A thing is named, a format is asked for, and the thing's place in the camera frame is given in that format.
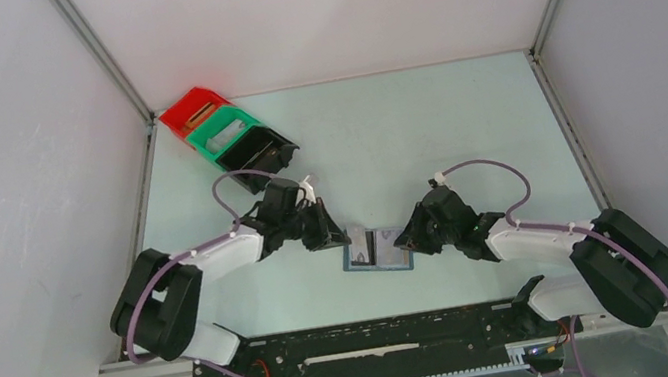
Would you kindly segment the blue card holder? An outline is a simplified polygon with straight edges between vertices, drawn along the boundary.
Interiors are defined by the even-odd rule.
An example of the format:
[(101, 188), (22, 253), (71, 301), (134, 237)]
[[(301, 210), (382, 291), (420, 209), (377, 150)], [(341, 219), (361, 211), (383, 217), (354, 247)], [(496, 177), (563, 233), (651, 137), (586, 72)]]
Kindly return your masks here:
[(344, 272), (398, 272), (414, 269), (413, 252), (395, 246), (402, 228), (365, 228), (350, 224), (345, 234), (350, 239), (343, 253)]

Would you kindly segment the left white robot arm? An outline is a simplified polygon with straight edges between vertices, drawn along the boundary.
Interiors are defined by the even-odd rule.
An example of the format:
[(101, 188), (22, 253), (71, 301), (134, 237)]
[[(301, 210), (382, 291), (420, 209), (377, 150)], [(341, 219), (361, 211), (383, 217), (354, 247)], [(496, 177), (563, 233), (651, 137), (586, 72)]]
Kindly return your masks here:
[(167, 362), (208, 361), (220, 377), (248, 377), (253, 364), (241, 336), (198, 317), (201, 291), (269, 257), (287, 240), (311, 252), (350, 244), (308, 182), (271, 179), (232, 232), (184, 253), (141, 252), (114, 307), (111, 331)]

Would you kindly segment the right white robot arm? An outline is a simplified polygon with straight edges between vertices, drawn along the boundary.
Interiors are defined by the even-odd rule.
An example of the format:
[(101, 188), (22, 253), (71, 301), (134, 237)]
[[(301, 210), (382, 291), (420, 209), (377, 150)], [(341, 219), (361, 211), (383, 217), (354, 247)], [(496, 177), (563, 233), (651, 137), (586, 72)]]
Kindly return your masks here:
[(432, 189), (415, 204), (394, 245), (420, 254), (453, 246), (476, 261), (531, 260), (573, 267), (542, 277), (514, 310), (526, 336), (543, 335), (557, 319), (608, 312), (622, 323), (649, 327), (668, 306), (668, 246), (619, 209), (560, 231), (509, 222), (505, 213), (478, 213), (454, 190)]

